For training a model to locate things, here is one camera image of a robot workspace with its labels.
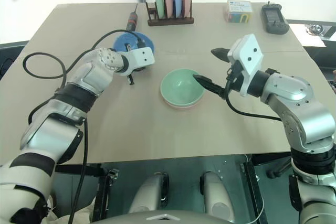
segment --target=green bowl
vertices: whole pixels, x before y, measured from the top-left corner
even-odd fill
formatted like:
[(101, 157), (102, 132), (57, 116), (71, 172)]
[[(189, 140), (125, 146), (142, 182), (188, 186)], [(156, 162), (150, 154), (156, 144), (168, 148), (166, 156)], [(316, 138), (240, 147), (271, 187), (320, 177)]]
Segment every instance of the green bowl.
[(169, 105), (185, 108), (201, 99), (204, 88), (194, 79), (193, 74), (198, 73), (191, 69), (176, 69), (163, 78), (160, 91)]

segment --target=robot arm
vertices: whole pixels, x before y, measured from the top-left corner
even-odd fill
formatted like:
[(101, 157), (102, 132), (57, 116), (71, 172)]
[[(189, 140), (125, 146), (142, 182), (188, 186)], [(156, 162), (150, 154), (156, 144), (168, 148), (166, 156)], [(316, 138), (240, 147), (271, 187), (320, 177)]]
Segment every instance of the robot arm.
[[(231, 50), (217, 48), (212, 53), (232, 64), (227, 78), (231, 89), (242, 96), (260, 97), (279, 115), (291, 146), (294, 175), (289, 189), (300, 223), (335, 223), (335, 121), (315, 99), (310, 84), (274, 70), (260, 71), (263, 54), (253, 34), (238, 40)], [(194, 77), (223, 99), (230, 91), (206, 77)]]
[(72, 158), (83, 136), (78, 126), (113, 74), (127, 76), (154, 64), (149, 47), (128, 52), (94, 49), (82, 59), (85, 63), (65, 87), (34, 114), (21, 139), (20, 154), (1, 167), (0, 222), (40, 223), (48, 213), (55, 166)]

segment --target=multimeter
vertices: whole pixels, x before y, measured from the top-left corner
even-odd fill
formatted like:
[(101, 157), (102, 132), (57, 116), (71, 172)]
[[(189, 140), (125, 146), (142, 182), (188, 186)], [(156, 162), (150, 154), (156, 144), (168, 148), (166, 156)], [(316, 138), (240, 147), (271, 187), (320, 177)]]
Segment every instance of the multimeter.
[(261, 8), (266, 31), (270, 34), (285, 34), (289, 30), (289, 25), (282, 16), (281, 8), (281, 5), (269, 4), (269, 2)]

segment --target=wooden table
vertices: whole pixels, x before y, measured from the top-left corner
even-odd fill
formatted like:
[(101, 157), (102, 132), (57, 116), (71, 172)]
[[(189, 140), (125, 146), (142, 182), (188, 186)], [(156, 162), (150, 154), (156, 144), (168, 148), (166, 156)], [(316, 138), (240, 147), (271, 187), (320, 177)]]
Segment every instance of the wooden table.
[[(215, 58), (210, 50), (230, 48), (236, 39), (250, 33), (256, 35), (265, 55), (264, 70), (273, 68), (305, 78), (317, 99), (336, 118), (336, 96), (321, 71), (292, 31), (281, 36), (265, 31), (260, 16), (262, 5), (253, 4), (254, 14), (247, 24), (225, 22), (225, 3), (194, 3), (194, 24), (149, 27), (145, 4), (140, 4), (136, 30), (153, 40), (155, 64), (134, 73), (134, 86), (115, 74), (112, 84), (96, 101), (88, 113), (88, 162), (289, 151), (281, 122), (238, 115), (210, 92), (187, 110), (171, 108), (160, 95), (162, 78), (176, 68), (194, 69), (224, 85), (229, 64)], [(43, 51), (69, 66), (103, 34), (124, 28), (134, 6), (63, 4), (53, 10), (0, 81), (0, 164), (19, 153), (29, 112), (60, 85), (60, 80), (40, 80), (26, 74), (23, 58)], [(111, 47), (114, 39), (108, 37), (99, 46)], [(59, 66), (43, 56), (32, 58), (28, 67), (36, 74), (60, 73)], [(231, 100), (240, 110), (275, 115), (251, 96), (243, 98), (232, 92)], [(81, 163), (82, 154), (81, 144), (68, 164)]]

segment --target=small box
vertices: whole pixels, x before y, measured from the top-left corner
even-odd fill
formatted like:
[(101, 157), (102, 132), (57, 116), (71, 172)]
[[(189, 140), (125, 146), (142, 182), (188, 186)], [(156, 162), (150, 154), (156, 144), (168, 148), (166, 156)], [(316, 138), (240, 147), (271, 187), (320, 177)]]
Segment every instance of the small box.
[(225, 18), (227, 22), (247, 23), (253, 13), (250, 1), (227, 1)]

